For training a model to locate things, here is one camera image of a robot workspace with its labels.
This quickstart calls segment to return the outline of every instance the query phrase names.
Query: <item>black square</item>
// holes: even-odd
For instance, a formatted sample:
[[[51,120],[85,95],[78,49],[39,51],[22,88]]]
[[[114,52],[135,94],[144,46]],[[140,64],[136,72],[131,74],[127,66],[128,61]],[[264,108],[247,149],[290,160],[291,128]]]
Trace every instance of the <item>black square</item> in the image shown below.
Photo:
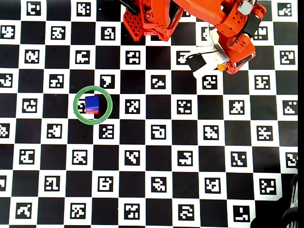
[[[12,170],[13,169],[13,144],[1,144],[0,145],[0,170]]]
[[[146,118],[171,119],[171,96],[146,95]]]
[[[0,117],[16,117],[17,94],[0,94]]]
[[[40,143],[40,138],[41,119],[16,120],[15,143]]]
[[[32,218],[32,203],[16,203],[15,219],[31,219]]]
[[[297,22],[274,22],[275,45],[298,45]]]
[[[256,46],[256,57],[249,61],[249,70],[274,69],[274,46]]]
[[[118,199],[92,199],[92,225],[118,224]]]
[[[97,1],[97,21],[120,21],[120,8],[121,4],[117,1]]]
[[[199,146],[200,172],[225,172],[224,146]]]
[[[199,198],[198,172],[173,172],[173,198]]]
[[[78,120],[68,120],[67,143],[92,144],[93,126]]]
[[[22,21],[21,44],[45,44],[45,21]]]
[[[172,120],[173,145],[197,145],[198,124],[196,120]]]
[[[170,48],[159,46],[146,47],[146,69],[171,69]]]
[[[238,71],[234,75],[223,72],[224,94],[249,94],[248,71]]]
[[[254,200],[252,173],[226,173],[228,200]]]
[[[69,69],[70,46],[46,46],[46,68]]]
[[[42,93],[44,70],[19,70],[18,93]]]
[[[72,22],[71,45],[95,45],[95,22]]]
[[[63,224],[65,198],[39,198],[37,224]]]
[[[146,146],[146,170],[171,171],[171,147]]]
[[[280,173],[278,147],[252,147],[253,172]]]
[[[172,94],[196,94],[196,78],[191,71],[172,71]]]
[[[171,37],[172,45],[196,45],[195,23],[179,23]]]
[[[47,0],[47,20],[71,20],[71,2]]]
[[[94,70],[70,70],[70,94],[76,94],[80,89],[94,85]]]
[[[228,227],[226,200],[200,200],[201,227]]]
[[[65,170],[67,159],[66,145],[41,145],[41,170]]]
[[[66,171],[66,174],[66,197],[91,197],[91,171]]]
[[[225,145],[251,146],[250,121],[225,121]]]
[[[298,71],[275,71],[276,94],[297,95],[298,94]]]
[[[144,94],[145,71],[144,70],[121,70],[120,71],[121,94]]]
[[[279,121],[280,146],[298,146],[298,122]]]
[[[120,46],[96,46],[96,69],[119,69]]]
[[[119,172],[119,197],[144,197],[144,172]]]
[[[146,199],[146,225],[172,226],[172,200]]]
[[[39,171],[14,171],[11,195],[38,196]]]
[[[19,45],[0,46],[0,67],[18,68],[19,66]]]
[[[67,118],[68,94],[44,94],[43,118]]]
[[[20,20],[21,2],[20,0],[0,1],[0,20]]]
[[[94,145],[93,170],[118,170],[118,145]]]
[[[145,144],[145,121],[120,120],[120,144]]]
[[[1,25],[0,26],[0,39],[15,39],[16,26],[14,25]]]
[[[198,115],[200,120],[223,120],[223,96],[198,95]]]
[[[277,120],[276,96],[250,96],[252,120]]]
[[[9,224],[10,219],[10,197],[0,197],[0,224]]]

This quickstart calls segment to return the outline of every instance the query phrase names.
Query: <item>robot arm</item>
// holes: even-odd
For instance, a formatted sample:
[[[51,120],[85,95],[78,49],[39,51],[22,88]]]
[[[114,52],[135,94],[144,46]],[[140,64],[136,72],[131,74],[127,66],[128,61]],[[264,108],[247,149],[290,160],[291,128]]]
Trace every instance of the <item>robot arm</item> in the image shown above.
[[[265,7],[251,5],[247,0],[133,0],[133,5],[139,13],[127,10],[123,22],[134,40],[157,35],[168,41],[184,9],[214,25],[214,45],[197,47],[185,57],[195,76],[216,67],[234,74],[254,58],[251,38],[266,13]]]

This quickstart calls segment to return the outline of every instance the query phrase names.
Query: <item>checkerboard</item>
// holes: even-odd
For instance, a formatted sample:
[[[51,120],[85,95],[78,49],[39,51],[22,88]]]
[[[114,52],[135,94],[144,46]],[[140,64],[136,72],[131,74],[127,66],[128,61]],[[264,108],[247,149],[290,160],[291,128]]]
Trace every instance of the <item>checkerboard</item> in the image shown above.
[[[187,12],[168,42],[134,42],[119,1],[1,0],[0,228],[275,227],[298,156],[297,3],[260,3],[257,56],[196,80],[183,56],[208,23]],[[113,100],[100,125],[73,113],[89,85]]]

